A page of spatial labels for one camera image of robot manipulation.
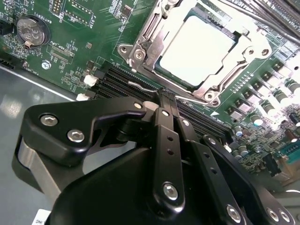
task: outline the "black mechanical arm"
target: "black mechanical arm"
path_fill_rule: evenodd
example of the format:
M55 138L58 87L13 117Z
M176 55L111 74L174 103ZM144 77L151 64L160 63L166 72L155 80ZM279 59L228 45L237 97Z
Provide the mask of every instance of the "black mechanical arm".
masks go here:
M37 105L24 115L16 175L54 203L47 225L293 225L216 137L200 140L175 96ZM136 148L84 175L88 154Z

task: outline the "screw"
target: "screw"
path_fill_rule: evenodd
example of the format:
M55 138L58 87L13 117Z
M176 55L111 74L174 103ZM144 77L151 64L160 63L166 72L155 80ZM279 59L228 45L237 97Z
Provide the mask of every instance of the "screw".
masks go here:
M140 49L136 50L135 59L136 60L143 60L143 58L144 58L144 53Z
M241 222L240 214L233 206L227 205L226 210L231 219L238 224Z
M138 109L142 108L142 106L140 104L138 104L138 103L135 103L135 107L138 108Z
M172 201L178 198L178 192L172 184L164 185L164 194Z
M290 220L290 218L288 217L288 215L285 213L285 212L283 212L282 210L279 210L279 213L280 213L280 215L282 216L282 218L286 221L286 222L290 222L291 220Z
M276 222L279 221L277 214L272 209L267 208L267 212L274 221L276 221Z
M70 130L67 133L67 137L70 141L80 143L84 140L84 134L80 130Z
M168 113L167 111L165 111L165 110L163 110L162 113L163 113L163 115L165 115L165 116L169 116L169 113Z
M182 121L184 123L184 125L186 125L187 127L189 126L189 122L187 120L183 120Z
M43 69L50 69L51 68L51 63L48 61L42 62L42 68Z
M44 115L40 120L42 124L48 127L53 127L58 123L56 117L52 115Z
M216 144L216 141L214 139L212 139L211 137L208 140L209 140L210 143Z

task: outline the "green circuit board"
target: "green circuit board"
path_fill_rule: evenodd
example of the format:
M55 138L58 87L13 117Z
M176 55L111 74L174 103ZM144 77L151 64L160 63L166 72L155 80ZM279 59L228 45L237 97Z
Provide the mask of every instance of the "green circuit board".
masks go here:
M93 61L91 73L104 63L111 64L130 72L128 64L117 52L119 44L133 44L142 29L155 0L0 0L0 19L7 23L15 23L25 15L34 15L42 19L50 30L49 43L30 49L20 42L16 31L0 37L0 50L22 61L23 69L40 76L75 94L85 93L89 88L80 78L87 68L88 62ZM203 0L212 10L218 10L209 1ZM219 17L213 18L221 24ZM272 47L272 55L265 60L254 60L237 79L221 94L221 105L217 108L188 104L199 113L211 116L215 121L228 128L240 125L245 135L236 140L231 146L247 145L249 151L256 146L263 148L262 154L250 154L243 159L248 170L261 162L267 152L278 152L289 145L284 131L291 129L297 136L293 124L274 131L268 120L263 126L254 126L249 117L253 112L245 114L240 120L235 120L228 114L228 108L242 97L253 83L261 79L262 74L271 72L279 62L285 61L297 50L297 47L287 43L276 33L269 32L267 38ZM43 63L50 68L43 68ZM160 85L136 73L134 76L142 81L159 88ZM291 105L282 114L296 112L300 116L299 105ZM280 143L271 147L273 142Z

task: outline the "black ram slot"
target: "black ram slot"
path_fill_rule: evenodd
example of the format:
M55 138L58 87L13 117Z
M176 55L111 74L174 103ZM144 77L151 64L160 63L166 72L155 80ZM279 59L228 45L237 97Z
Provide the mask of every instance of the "black ram slot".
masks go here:
M149 101L152 99L153 94L142 91L135 86L128 85L128 81L139 83L147 89L155 89L152 85L141 81L125 71L110 67L106 70L104 79L99 81L93 87L92 91L96 92L95 98L132 96L141 101ZM223 141L232 141L229 128L180 101L178 101L178 109L180 115L192 123L199 137L210 134L221 138Z

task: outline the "motherboard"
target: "motherboard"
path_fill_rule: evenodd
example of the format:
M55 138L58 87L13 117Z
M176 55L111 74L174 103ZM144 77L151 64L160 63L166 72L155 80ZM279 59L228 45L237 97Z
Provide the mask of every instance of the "motherboard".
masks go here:
M77 100L165 87L249 172L300 178L300 49L218 0L0 0L0 58Z

